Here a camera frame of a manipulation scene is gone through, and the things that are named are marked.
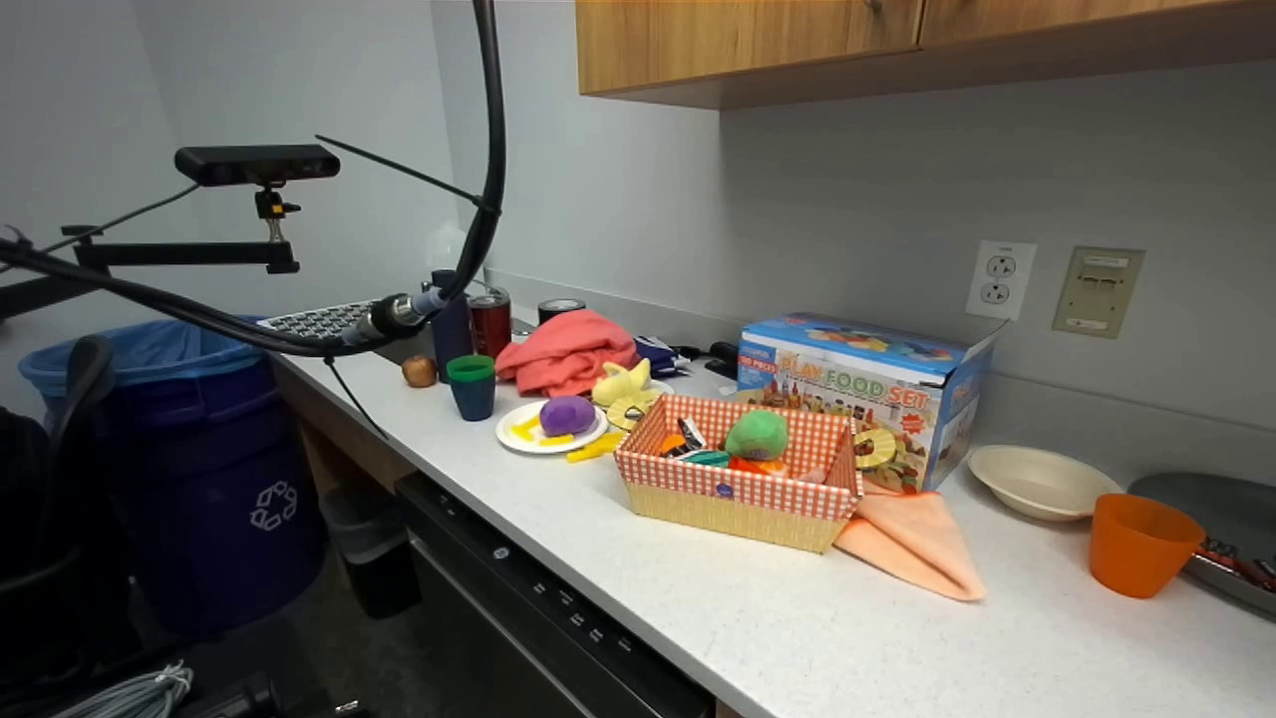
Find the yellow plush toy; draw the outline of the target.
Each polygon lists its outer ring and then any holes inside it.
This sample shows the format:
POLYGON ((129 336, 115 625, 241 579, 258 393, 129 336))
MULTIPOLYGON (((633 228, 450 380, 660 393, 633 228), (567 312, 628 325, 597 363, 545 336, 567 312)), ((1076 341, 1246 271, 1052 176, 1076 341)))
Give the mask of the yellow plush toy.
POLYGON ((660 402, 660 388, 649 383, 649 363, 633 367, 605 363, 601 380, 591 388, 596 408, 605 414, 605 430, 569 452, 569 464, 601 460, 624 446, 624 440, 641 424, 641 414, 660 402))

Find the purple plush toy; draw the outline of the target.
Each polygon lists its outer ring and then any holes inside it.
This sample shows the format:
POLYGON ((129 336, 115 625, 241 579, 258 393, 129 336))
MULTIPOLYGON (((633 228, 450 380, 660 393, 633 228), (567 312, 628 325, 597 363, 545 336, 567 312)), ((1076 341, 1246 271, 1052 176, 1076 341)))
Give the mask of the purple plush toy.
POLYGON ((539 410, 539 424, 545 436, 583 436, 596 428, 596 402, 591 398, 545 398, 539 410))

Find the green plush toy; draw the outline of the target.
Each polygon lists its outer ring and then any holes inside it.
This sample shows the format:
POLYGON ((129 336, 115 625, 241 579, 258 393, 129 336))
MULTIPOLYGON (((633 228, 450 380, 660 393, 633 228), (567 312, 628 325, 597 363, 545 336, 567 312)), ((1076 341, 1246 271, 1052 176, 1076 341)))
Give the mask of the green plush toy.
POLYGON ((726 436, 726 453, 746 464, 771 464, 787 446, 791 446, 791 428, 774 410, 746 410, 726 436))

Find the red checkered basket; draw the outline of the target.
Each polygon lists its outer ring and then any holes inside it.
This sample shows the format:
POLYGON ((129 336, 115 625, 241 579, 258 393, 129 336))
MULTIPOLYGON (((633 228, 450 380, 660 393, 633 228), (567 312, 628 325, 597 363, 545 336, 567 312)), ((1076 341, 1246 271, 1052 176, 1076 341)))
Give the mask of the red checkered basket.
POLYGON ((783 410, 787 446, 767 469, 712 468, 693 452, 673 452, 684 424, 721 452, 746 414, 746 402, 660 398, 613 452, 632 509, 793 550, 831 550, 860 493, 851 424, 783 410))

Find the brown round toy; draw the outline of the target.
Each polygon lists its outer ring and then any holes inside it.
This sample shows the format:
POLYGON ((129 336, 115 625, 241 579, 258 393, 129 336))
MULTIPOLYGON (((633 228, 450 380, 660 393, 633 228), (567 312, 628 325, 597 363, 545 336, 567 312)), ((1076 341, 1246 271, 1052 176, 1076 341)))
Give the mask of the brown round toy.
POLYGON ((428 356, 407 356, 405 357, 405 383, 407 388, 436 388, 440 383, 440 367, 428 356))

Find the pineapple slice toy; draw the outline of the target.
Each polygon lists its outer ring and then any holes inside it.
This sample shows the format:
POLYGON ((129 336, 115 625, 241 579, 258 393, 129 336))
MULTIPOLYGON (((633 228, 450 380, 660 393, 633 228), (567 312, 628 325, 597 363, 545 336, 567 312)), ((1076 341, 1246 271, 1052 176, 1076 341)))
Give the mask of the pineapple slice toy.
POLYGON ((860 430, 859 444, 855 444, 855 460, 860 469, 878 469, 878 468, 888 468, 898 460, 898 436, 894 430, 860 430))

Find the blue play food box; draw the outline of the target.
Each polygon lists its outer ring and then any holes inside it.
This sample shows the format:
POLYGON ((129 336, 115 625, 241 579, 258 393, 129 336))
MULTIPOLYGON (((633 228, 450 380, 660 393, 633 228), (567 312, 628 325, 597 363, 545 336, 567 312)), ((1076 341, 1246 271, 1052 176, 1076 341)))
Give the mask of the blue play food box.
POLYGON ((860 469, 888 490, 932 490, 971 452, 993 341, 955 341, 831 313, 755 320, 738 339, 738 393, 894 430, 898 460, 860 469))

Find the wooden upper cabinet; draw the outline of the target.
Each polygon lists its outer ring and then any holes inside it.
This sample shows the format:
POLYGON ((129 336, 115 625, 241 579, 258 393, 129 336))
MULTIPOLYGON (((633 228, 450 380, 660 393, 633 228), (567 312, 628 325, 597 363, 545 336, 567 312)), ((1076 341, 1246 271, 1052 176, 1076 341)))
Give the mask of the wooden upper cabinet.
POLYGON ((1276 54, 1276 0, 575 0, 577 90, 767 106, 1276 54))

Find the pink red cloth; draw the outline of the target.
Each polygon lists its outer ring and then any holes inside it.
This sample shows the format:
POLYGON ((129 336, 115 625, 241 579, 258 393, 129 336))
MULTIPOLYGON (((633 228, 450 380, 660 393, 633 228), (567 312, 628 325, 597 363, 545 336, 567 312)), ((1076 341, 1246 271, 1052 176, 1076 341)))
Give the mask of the pink red cloth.
POLYGON ((536 325, 523 341, 507 341, 495 357, 495 375, 519 393, 585 393, 605 363, 633 367, 633 336, 597 313, 567 312, 536 325))

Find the white plate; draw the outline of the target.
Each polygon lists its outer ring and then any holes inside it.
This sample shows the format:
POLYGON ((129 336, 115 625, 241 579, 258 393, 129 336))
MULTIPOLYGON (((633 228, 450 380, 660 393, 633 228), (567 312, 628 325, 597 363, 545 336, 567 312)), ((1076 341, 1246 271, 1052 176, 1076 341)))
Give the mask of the white plate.
POLYGON ((577 436, 545 436, 544 430, 544 408, 539 402, 523 402, 515 410, 507 410, 495 428, 495 440, 515 452, 515 453, 536 453, 536 460, 552 460, 552 453, 569 453, 583 452, 585 444, 605 436, 605 414, 596 414, 585 430, 577 436))

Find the green blue cup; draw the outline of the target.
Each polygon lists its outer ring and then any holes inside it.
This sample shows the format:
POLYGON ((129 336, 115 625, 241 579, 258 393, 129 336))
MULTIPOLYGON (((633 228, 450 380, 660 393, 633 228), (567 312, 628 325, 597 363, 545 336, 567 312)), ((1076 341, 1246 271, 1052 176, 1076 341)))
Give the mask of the green blue cup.
POLYGON ((458 356, 447 363, 455 408, 467 424, 495 414, 495 363, 487 356, 458 356))

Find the black dishwasher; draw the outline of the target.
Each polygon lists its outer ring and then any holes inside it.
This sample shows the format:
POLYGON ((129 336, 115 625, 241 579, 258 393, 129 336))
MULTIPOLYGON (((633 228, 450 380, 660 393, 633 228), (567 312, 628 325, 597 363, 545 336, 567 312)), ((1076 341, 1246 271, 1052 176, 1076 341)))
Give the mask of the black dishwasher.
POLYGON ((428 474, 399 484, 447 718, 712 718, 714 698, 428 474))

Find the white dish rack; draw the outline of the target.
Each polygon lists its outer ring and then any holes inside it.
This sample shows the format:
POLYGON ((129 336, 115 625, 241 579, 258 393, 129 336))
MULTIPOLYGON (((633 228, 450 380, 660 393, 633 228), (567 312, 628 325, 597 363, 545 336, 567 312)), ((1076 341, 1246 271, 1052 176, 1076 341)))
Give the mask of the white dish rack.
POLYGON ((414 336, 428 320, 432 304, 414 295, 386 295, 262 313, 262 325, 284 339, 322 341, 331 349, 377 349, 414 336))

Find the orange napkin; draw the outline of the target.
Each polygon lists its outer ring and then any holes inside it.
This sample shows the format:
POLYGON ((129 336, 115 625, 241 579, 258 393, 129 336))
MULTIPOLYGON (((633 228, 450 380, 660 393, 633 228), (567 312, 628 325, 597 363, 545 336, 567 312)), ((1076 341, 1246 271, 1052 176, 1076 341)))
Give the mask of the orange napkin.
POLYGON ((987 598, 967 539, 939 493, 866 493, 839 545, 942 598, 987 598))

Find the cream bowl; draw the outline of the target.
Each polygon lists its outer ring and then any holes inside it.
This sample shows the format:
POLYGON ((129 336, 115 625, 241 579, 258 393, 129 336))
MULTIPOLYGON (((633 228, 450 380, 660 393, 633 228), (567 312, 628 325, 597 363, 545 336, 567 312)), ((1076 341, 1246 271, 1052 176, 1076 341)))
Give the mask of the cream bowl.
POLYGON ((1039 522, 1088 519, 1102 493, 1117 493, 1104 469, 1040 446, 979 446, 971 474, 1011 509, 1039 522))

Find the blue recycling bin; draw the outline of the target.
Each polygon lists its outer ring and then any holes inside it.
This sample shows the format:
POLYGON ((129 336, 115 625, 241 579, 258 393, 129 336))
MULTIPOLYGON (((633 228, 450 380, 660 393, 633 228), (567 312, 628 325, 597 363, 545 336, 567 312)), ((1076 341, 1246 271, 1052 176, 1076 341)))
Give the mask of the blue recycling bin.
MULTIPOLYGON (((96 488, 124 579, 161 625, 205 636, 289 607, 321 573, 326 535, 272 363, 177 320, 84 339, 111 349, 96 488)), ((75 341, 22 357, 48 424, 75 341)))

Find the orange cup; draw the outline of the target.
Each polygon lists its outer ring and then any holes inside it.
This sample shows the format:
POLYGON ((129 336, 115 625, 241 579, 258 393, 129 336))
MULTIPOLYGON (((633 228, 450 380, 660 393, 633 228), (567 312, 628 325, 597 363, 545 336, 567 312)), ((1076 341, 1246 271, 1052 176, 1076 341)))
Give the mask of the orange cup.
POLYGON ((1157 598, 1203 545, 1203 527, 1144 493, 1102 493, 1088 529, 1088 573, 1125 594, 1157 598))

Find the grey plate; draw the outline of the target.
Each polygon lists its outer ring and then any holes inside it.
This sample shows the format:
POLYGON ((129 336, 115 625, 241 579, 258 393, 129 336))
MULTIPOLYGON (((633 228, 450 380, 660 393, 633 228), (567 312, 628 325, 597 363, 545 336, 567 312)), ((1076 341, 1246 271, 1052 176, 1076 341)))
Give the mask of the grey plate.
POLYGON ((1247 613, 1276 619, 1276 488, 1230 474, 1161 469, 1133 493, 1168 502, 1203 527, 1186 579, 1247 613))

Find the black chair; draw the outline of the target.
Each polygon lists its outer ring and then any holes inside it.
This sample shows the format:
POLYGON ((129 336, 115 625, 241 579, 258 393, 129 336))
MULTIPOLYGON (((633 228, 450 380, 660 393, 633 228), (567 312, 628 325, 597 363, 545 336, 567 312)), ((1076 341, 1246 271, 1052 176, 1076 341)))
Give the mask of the black chair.
POLYGON ((0 410, 0 718, 54 703, 135 651, 115 527, 96 477, 111 349, 67 349, 54 424, 0 410))

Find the white wall outlet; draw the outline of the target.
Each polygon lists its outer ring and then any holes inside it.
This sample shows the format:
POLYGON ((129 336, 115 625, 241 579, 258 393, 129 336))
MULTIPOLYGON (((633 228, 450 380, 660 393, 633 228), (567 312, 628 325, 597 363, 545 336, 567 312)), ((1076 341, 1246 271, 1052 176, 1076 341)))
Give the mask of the white wall outlet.
POLYGON ((1033 242, 987 238, 979 247, 967 312, 981 320, 1012 324, 1020 313, 1020 304, 1033 280, 1033 258, 1039 258, 1033 242))

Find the beige wall plate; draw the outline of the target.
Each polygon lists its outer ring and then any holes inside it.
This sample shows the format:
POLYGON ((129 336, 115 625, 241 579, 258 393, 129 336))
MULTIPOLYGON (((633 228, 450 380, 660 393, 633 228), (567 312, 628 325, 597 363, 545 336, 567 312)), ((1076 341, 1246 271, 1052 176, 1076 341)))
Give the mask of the beige wall plate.
POLYGON ((1052 325, 1117 339, 1142 280, 1142 247, 1076 247, 1063 280, 1052 325))

